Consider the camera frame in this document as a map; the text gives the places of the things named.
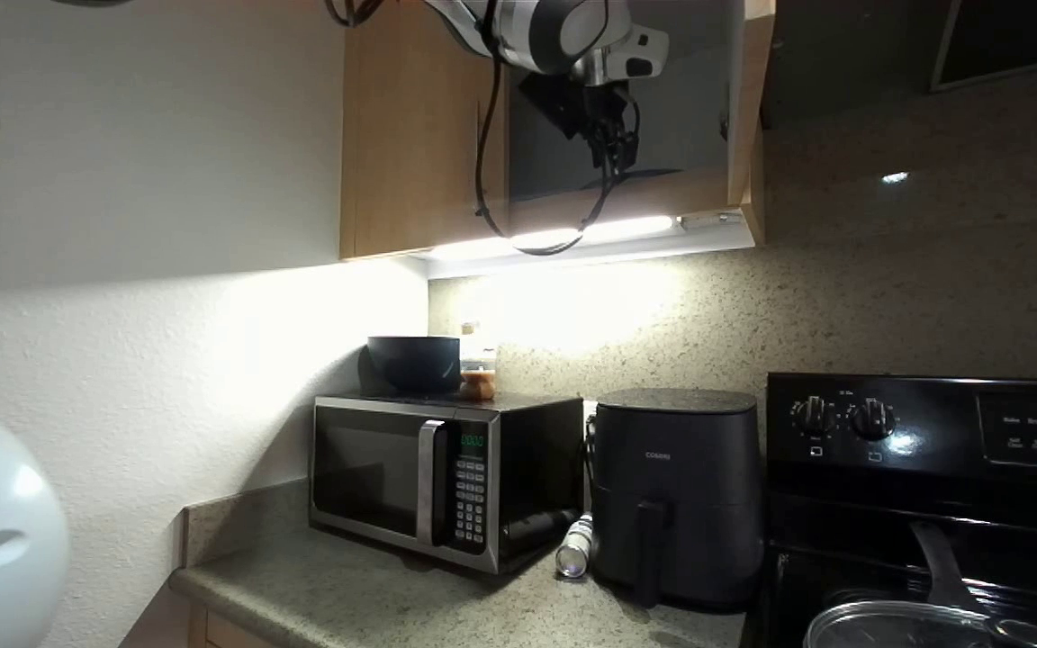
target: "wooden cabinet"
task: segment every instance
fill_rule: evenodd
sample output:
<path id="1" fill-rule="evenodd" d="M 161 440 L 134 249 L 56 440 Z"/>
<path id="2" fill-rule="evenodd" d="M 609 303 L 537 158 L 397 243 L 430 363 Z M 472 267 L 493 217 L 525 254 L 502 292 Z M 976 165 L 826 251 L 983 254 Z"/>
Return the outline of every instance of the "wooden cabinet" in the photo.
<path id="1" fill-rule="evenodd" d="M 385 0 L 345 31 L 341 254 L 489 235 L 474 217 L 486 100 L 489 59 L 462 46 L 425 0 Z M 489 194 L 504 194 L 504 129 L 493 129 L 484 169 Z"/>
<path id="2" fill-rule="evenodd" d="M 773 37 L 773 0 L 730 0 L 725 153 L 664 175 L 622 181 L 603 217 L 718 217 L 750 220 L 759 239 L 759 104 Z M 341 254 L 430 249 L 442 239 L 489 236 L 474 217 L 474 135 L 489 98 L 489 59 L 465 51 L 423 0 L 389 0 L 345 38 L 345 194 Z M 509 194 L 509 111 L 497 115 L 486 153 L 489 194 L 509 231 L 568 226 L 593 189 L 558 189 L 523 201 Z"/>

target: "white wall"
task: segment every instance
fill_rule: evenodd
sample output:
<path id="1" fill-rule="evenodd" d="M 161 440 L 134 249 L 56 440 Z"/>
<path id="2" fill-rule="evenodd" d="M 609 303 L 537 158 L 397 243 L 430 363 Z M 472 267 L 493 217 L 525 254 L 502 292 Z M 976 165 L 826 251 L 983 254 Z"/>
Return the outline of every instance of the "white wall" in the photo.
<path id="1" fill-rule="evenodd" d="M 72 520 L 46 645 L 120 645 L 179 507 L 302 475 L 305 398 L 425 279 L 334 260 L 319 0 L 0 0 L 0 422 Z"/>

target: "bottle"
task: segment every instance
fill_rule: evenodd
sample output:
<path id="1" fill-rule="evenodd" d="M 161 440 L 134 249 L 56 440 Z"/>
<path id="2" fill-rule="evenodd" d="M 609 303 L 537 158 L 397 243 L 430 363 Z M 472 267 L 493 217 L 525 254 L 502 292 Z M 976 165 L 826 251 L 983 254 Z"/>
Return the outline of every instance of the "bottle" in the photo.
<path id="1" fill-rule="evenodd" d="M 579 513 L 558 551 L 555 551 L 555 571 L 558 578 L 588 578 L 588 562 L 599 553 L 599 539 L 593 539 L 593 518 Z"/>
<path id="2" fill-rule="evenodd" d="M 462 394 L 472 403 L 493 398 L 497 344 L 480 325 L 462 325 Z"/>

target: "cord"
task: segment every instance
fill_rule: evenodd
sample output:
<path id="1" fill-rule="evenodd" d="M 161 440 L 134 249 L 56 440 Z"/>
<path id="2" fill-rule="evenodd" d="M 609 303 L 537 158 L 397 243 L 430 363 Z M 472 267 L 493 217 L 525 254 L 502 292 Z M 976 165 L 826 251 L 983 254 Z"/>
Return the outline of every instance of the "cord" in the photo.
<path id="1" fill-rule="evenodd" d="M 502 58 L 497 37 L 493 37 L 493 7 L 497 7 L 497 0 L 489 0 L 484 17 L 480 17 L 480 37 L 489 51 L 489 100 L 486 100 L 486 115 L 480 122 L 480 146 L 474 146 L 474 201 L 480 201 L 474 217 L 484 217 L 497 236 L 509 236 L 486 206 L 486 181 L 484 181 L 489 127 L 493 127 L 493 111 L 497 111 L 497 98 L 502 98 L 502 74 L 504 74 L 504 58 Z M 582 239 L 588 226 L 603 217 L 605 197 L 617 189 L 618 181 L 622 181 L 622 169 L 618 165 L 612 169 L 612 158 L 603 153 L 599 197 L 593 197 L 592 213 L 575 223 L 575 236 L 568 236 L 561 243 L 549 243 L 549 249 L 523 249 L 523 243 L 513 243 L 513 249 L 523 254 L 561 254 L 561 251 L 575 249 Z"/>
<path id="2" fill-rule="evenodd" d="M 329 13 L 345 27 L 365 26 L 379 10 L 381 0 L 365 0 L 359 7 L 354 7 L 354 3 L 355 0 L 341 0 L 341 7 L 340 7 L 340 0 L 323 0 Z"/>

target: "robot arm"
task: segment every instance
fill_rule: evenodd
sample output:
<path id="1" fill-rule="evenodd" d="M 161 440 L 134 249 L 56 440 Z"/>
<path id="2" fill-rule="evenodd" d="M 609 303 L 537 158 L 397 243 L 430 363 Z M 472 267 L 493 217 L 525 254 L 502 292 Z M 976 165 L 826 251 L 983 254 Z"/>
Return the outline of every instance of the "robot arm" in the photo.
<path id="1" fill-rule="evenodd" d="M 593 169 L 622 175 L 639 158 L 639 104 L 627 80 L 664 74 L 670 37 L 630 22 L 627 0 L 430 0 L 484 58 L 528 74 L 517 91 L 582 135 Z"/>
<path id="2" fill-rule="evenodd" d="M 582 85 L 658 74 L 670 37 L 630 22 L 627 0 L 430 0 L 465 46 Z"/>

